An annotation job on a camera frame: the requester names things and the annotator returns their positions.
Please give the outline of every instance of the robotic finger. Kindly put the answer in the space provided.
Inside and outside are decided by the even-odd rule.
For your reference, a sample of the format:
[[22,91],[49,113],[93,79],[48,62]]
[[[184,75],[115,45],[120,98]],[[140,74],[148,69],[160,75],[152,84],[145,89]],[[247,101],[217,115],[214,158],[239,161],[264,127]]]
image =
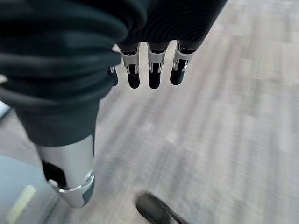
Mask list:
[[149,86],[156,89],[160,85],[161,70],[169,42],[147,44],[149,49]]
[[121,57],[128,74],[128,82],[131,88],[137,89],[140,84],[139,79],[139,46],[140,43],[132,45],[120,45]]
[[177,41],[170,76],[173,85],[182,83],[187,66],[200,45],[201,42]]

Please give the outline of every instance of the floor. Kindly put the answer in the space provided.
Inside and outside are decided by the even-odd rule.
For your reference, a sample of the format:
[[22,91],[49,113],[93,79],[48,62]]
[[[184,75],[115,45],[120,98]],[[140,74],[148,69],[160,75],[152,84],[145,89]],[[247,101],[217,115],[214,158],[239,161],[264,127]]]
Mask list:
[[[299,1],[229,0],[183,83],[159,89],[120,82],[97,120],[96,188],[90,203],[60,201],[46,224],[144,224],[142,189],[191,224],[295,224],[299,219]],[[13,113],[0,124],[1,153],[39,165]]]

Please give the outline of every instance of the silver metal forearm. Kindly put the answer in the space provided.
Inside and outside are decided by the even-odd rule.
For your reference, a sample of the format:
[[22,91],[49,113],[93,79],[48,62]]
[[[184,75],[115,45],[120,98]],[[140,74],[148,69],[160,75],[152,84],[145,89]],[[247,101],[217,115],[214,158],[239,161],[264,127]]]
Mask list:
[[49,184],[72,207],[80,208],[94,188],[93,137],[66,146],[36,146]]

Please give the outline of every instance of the prosthetic arm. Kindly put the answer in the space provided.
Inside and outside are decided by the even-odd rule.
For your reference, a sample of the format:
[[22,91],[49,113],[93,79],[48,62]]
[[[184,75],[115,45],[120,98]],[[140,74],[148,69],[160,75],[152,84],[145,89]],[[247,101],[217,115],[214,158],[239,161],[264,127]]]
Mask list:
[[[177,40],[170,81],[187,65],[226,0],[20,0],[0,2],[0,99],[15,108],[36,145],[45,179],[73,207],[91,198],[95,121],[123,58],[138,88],[139,45],[148,43],[156,89]],[[121,55],[113,52],[118,44]]]

